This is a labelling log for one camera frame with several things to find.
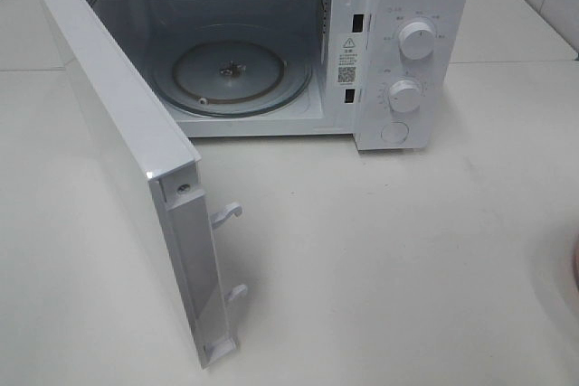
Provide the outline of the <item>white round door button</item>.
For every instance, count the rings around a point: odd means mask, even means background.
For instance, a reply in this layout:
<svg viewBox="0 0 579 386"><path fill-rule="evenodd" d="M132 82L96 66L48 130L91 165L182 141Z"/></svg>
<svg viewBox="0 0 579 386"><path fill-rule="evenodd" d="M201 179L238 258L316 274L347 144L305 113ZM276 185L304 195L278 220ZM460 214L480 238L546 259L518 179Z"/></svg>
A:
<svg viewBox="0 0 579 386"><path fill-rule="evenodd" d="M409 127L400 121L387 124L381 132L381 138L385 143L400 145L409 135Z"/></svg>

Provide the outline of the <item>white microwave knob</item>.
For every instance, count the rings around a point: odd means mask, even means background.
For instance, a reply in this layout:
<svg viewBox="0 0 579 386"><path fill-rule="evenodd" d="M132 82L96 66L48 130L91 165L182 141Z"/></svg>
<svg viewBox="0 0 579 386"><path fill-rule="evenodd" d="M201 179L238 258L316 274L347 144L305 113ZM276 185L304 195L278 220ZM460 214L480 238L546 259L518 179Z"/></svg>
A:
<svg viewBox="0 0 579 386"><path fill-rule="evenodd" d="M387 91L390 109L396 113L409 113L420 107L422 88L415 80L398 80Z"/></svg>
<svg viewBox="0 0 579 386"><path fill-rule="evenodd" d="M404 24L398 32L398 44L402 55L418 61L429 56L434 49L435 28L424 18Z"/></svg>

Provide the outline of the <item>white microwave door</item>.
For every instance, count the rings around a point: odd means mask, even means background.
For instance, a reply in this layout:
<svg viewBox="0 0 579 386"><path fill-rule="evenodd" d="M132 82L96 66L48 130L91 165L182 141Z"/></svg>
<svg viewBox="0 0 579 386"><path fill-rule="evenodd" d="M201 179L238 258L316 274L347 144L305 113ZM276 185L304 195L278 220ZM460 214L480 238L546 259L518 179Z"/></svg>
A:
<svg viewBox="0 0 579 386"><path fill-rule="evenodd" d="M224 290L214 230L242 207L207 209L199 153L86 0L41 0L100 163L141 248L180 313L199 362L236 342L229 308L247 288Z"/></svg>

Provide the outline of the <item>pink round plate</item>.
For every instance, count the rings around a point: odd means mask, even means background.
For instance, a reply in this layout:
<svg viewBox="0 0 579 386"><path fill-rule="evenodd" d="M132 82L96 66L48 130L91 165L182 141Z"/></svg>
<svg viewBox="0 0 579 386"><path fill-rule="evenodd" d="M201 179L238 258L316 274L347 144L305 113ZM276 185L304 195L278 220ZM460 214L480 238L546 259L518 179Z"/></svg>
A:
<svg viewBox="0 0 579 386"><path fill-rule="evenodd" d="M576 285L577 290L578 290L578 288L579 288L579 240L578 240L578 238L574 243L572 253L573 253L573 255L572 255L573 276L574 276L575 285Z"/></svg>

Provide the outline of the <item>glass microwave turntable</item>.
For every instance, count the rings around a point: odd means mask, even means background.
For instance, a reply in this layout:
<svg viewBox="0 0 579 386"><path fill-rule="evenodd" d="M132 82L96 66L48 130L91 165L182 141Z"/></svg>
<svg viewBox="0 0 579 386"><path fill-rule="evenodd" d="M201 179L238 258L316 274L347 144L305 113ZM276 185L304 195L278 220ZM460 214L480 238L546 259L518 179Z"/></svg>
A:
<svg viewBox="0 0 579 386"><path fill-rule="evenodd" d="M199 115L243 118L283 107L308 86L306 53L263 42L199 43L180 54L168 71L167 96Z"/></svg>

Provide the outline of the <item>white warning label sticker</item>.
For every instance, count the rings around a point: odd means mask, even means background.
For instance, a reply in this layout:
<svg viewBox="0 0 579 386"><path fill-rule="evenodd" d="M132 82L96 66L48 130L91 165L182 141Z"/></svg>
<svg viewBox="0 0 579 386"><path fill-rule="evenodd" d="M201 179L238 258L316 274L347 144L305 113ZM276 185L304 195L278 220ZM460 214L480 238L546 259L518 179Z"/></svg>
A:
<svg viewBox="0 0 579 386"><path fill-rule="evenodd" d="M341 33L337 37L334 79L339 86L358 83L361 50L361 33Z"/></svg>

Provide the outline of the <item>white microwave oven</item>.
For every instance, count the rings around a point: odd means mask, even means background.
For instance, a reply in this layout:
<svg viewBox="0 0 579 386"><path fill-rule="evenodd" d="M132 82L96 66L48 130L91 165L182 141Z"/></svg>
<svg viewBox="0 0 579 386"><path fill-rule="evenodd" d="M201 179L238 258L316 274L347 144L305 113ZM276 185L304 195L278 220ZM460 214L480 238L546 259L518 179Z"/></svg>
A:
<svg viewBox="0 0 579 386"><path fill-rule="evenodd" d="M361 151L422 148L437 103L466 0L86 0L110 35L186 136L289 137L349 135ZM398 44L404 24L424 18L435 28L433 52L418 61ZM334 79L337 37L361 33L358 83ZM308 86L289 104L243 118L189 112L167 96L176 58L199 43L240 40L301 50L312 65ZM420 107L390 109L387 91L398 80L422 88ZM400 145L381 138L400 121L409 127Z"/></svg>

